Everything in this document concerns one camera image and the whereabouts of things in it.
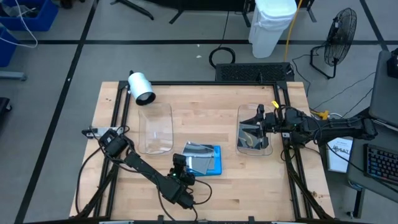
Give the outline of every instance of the white bucket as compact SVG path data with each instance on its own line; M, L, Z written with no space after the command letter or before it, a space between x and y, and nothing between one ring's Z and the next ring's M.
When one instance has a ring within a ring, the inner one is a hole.
M297 10L294 0L256 0L249 42L253 56L269 57Z

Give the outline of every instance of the blue crate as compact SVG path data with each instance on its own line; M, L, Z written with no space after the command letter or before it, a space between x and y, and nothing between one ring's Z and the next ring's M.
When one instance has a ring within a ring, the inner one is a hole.
M0 37L10 42L18 43L18 40L9 34L4 27L0 27ZM0 67L8 66L16 48L16 45L0 40Z
M40 5L40 12L35 18L24 18L30 31L48 31L58 14L57 6L51 0L18 0L19 5ZM3 0L7 6L16 6L15 0ZM9 30L26 30L19 17L0 17L0 23Z

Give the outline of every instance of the gray floor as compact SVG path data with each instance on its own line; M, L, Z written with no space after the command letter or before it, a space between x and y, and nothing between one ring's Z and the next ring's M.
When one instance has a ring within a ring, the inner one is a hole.
M72 10L60 12L48 32L35 32L40 40L78 40L83 32L93 0L76 2ZM110 5L101 0L88 33L88 40L187 40L221 39L226 12L184 12L170 25L176 10L135 0L153 13L150 21L122 4ZM396 0L370 1L368 6L382 36L398 40L393 23ZM359 0L316 0L313 23L307 12L300 11L292 40L325 40L331 20L338 11L351 7L358 15L355 40L377 40ZM19 39L30 39L25 32L13 32ZM229 15L225 39L247 39L249 28L242 16ZM281 39L286 39L287 32ZM80 131L91 124L101 82L122 80L128 71L145 73L150 80L214 80L215 71L208 64L209 53L218 45L85 45L63 107L50 150L39 178L25 222L67 218L75 192L86 139ZM284 45L277 45L269 58L256 59L251 45L225 45L236 52L236 62L281 62ZM308 54L312 45L291 45L288 61ZM388 46L390 50L398 46ZM14 109L2 124L0 132L0 217L2 223L13 223L25 193L44 137L49 128L65 77L75 54L76 45L39 45L36 49L18 47L10 66L1 70L23 71L26 82L0 80L0 96L9 97ZM329 99L356 80L375 71L379 45L353 45L339 65L335 79L326 80L308 64L309 57L296 60L299 72L309 81L308 102L314 107ZM228 63L230 56L215 55L215 62ZM326 72L331 67L317 57L315 63ZM296 80L303 81L297 75ZM373 76L349 89L343 95L319 107L319 110L344 114L373 85ZM351 113L369 105L370 96ZM346 186L344 175L326 172L336 217L349 220L345 212L354 207L355 191ZM398 220L398 204L367 192L363 217L356 222L393 223Z

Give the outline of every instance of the white lamp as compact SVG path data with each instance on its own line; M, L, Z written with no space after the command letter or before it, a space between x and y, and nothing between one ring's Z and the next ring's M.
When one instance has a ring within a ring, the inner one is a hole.
M152 103L156 95L152 90L152 85L145 78L145 75L141 72L130 71L129 76L130 92L132 93L136 103L139 106L147 105Z

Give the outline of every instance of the black fan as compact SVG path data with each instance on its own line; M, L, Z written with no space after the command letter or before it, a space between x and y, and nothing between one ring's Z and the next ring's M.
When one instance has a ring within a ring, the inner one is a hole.
M355 29L355 11L350 8L341 10L333 19L326 42L321 46L311 49L310 65L328 79L334 78L336 76L337 65L344 60L349 48L351 47L351 44L353 43ZM318 51L318 49L322 47L325 48L325 63L327 63L329 66L334 66L332 77L328 76L325 72L314 66L312 63L313 51Z

